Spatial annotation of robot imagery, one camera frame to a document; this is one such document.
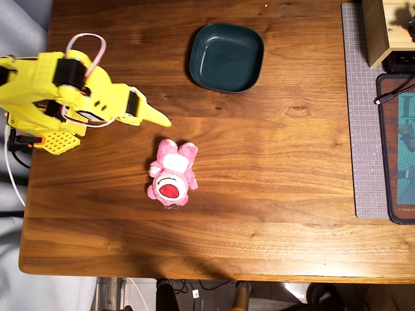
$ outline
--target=dark green bowl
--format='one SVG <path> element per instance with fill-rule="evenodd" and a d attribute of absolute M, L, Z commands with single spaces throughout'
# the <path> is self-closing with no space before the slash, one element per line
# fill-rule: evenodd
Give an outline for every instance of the dark green bowl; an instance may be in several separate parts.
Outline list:
<path fill-rule="evenodd" d="M 214 23 L 196 35 L 190 57 L 190 73 L 200 86 L 241 93 L 258 80 L 264 43 L 252 29 Z"/>

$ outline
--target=gray cutting mat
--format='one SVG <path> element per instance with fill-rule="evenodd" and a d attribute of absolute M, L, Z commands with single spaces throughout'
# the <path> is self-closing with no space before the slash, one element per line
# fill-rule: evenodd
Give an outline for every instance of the gray cutting mat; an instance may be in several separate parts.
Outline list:
<path fill-rule="evenodd" d="M 374 104 L 381 65 L 367 64 L 362 6 L 342 4 L 356 215 L 388 218 L 379 112 Z"/>

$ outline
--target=toy's red mouth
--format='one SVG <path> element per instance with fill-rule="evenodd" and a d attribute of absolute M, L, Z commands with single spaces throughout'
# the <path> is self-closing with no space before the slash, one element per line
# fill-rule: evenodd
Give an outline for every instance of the toy's red mouth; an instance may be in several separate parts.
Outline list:
<path fill-rule="evenodd" d="M 175 199 L 179 197 L 179 190 L 174 185 L 164 185 L 159 191 L 167 198 Z"/>

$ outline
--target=white cable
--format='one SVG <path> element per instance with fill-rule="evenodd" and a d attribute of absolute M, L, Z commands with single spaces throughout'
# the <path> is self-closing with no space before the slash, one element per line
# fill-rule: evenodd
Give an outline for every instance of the white cable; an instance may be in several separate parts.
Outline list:
<path fill-rule="evenodd" d="M 6 127 L 5 127 L 5 159 L 6 159 L 6 167 L 7 167 L 7 172 L 8 172 L 8 175 L 9 175 L 9 177 L 10 177 L 10 180 L 11 180 L 11 182 L 12 182 L 12 185 L 13 185 L 14 191 L 16 192 L 16 194 L 17 194 L 17 196 L 18 196 L 18 198 L 19 198 L 20 202 L 23 204 L 23 206 L 26 206 L 25 202 L 23 201 L 23 199 L 22 199 L 22 198 L 21 198 L 21 196 L 20 196 L 20 193 L 19 193 L 18 188 L 16 187 L 16 183 L 14 182 L 14 178 L 13 178 L 12 170 L 10 169 L 10 164 L 9 164 L 9 162 L 8 162 L 8 156 L 7 156 L 7 152 L 8 152 L 8 150 L 7 150 L 7 142 L 8 142 L 8 138 L 10 137 L 10 130 L 11 130 L 10 125 L 6 124 Z"/>
<path fill-rule="evenodd" d="M 98 124 L 98 125 L 94 125 L 94 124 L 88 124 L 86 122 L 82 122 L 82 121 L 77 121 L 77 120 L 73 120 L 72 118 L 69 118 L 66 113 L 67 113 L 67 108 L 65 106 L 62 106 L 62 108 L 60 109 L 60 114 L 65 118 L 66 121 L 71 122 L 71 123 L 75 123 L 75 124 L 80 124 L 80 125 L 84 125 L 87 128 L 103 128 L 104 126 L 110 125 L 112 122 L 115 121 L 114 118 L 111 118 L 108 122 L 102 123 L 102 124 Z"/>
<path fill-rule="evenodd" d="M 140 289 L 138 288 L 138 286 L 137 286 L 136 282 L 134 282 L 134 281 L 133 281 L 130 277 L 127 277 L 127 279 L 128 279 L 128 280 L 130 280 L 130 281 L 132 282 L 132 284 L 136 287 L 136 290 L 137 290 L 137 292 L 140 294 L 141 300 L 142 300 L 142 301 L 143 301 L 143 303 L 144 303 L 145 310 L 146 310 L 146 311 L 148 311 L 147 304 L 145 303 L 145 300 L 144 300 L 144 298 L 143 298 L 143 295 L 141 295 Z"/>
<path fill-rule="evenodd" d="M 105 127 L 107 125 L 110 125 L 112 122 L 115 121 L 115 119 L 112 118 L 108 122 L 105 122 L 105 123 L 102 123 L 102 124 L 98 124 L 98 125 L 93 125 L 93 124 L 88 124 L 88 123 L 85 123 L 85 122 L 77 122 L 77 121 L 71 120 L 70 118 L 66 117 L 66 115 L 64 115 L 64 118 L 65 118 L 65 120 L 67 120 L 67 121 L 69 121 L 71 123 L 84 125 L 87 128 L 103 128 L 103 127 Z"/>
<path fill-rule="evenodd" d="M 89 32 L 83 32 L 81 34 L 77 34 L 76 36 L 74 36 L 71 41 L 69 41 L 69 43 L 67 44 L 66 47 L 66 51 L 65 54 L 67 55 L 67 53 L 69 52 L 69 50 L 72 48 L 72 45 L 75 43 L 75 41 L 80 38 L 80 37 L 96 37 L 98 39 L 101 40 L 101 48 L 99 49 L 99 52 L 97 54 L 97 56 L 95 57 L 95 59 L 93 60 L 92 64 L 90 65 L 90 67 L 88 68 L 88 70 L 85 73 L 85 79 L 87 79 L 87 77 L 89 77 L 89 75 L 91 74 L 92 70 L 94 70 L 94 68 L 98 65 L 98 63 L 101 61 L 102 55 L 104 55 L 105 49 L 106 49 L 106 42 L 105 39 L 103 37 L 101 37 L 98 34 L 92 34 Z"/>

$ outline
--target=gray couch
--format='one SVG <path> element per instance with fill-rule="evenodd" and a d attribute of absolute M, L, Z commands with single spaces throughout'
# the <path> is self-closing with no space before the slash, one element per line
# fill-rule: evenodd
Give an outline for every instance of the gray couch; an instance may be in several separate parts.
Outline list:
<path fill-rule="evenodd" d="M 45 50 L 52 0 L 0 0 L 0 56 L 36 56 Z M 28 275 L 18 267 L 23 219 L 5 212 L 23 211 L 6 171 L 4 128 L 0 117 L 0 310 L 89 311 L 94 277 Z M 30 156 L 19 153 L 26 164 Z M 9 154 L 10 167 L 25 200 L 29 170 Z"/>

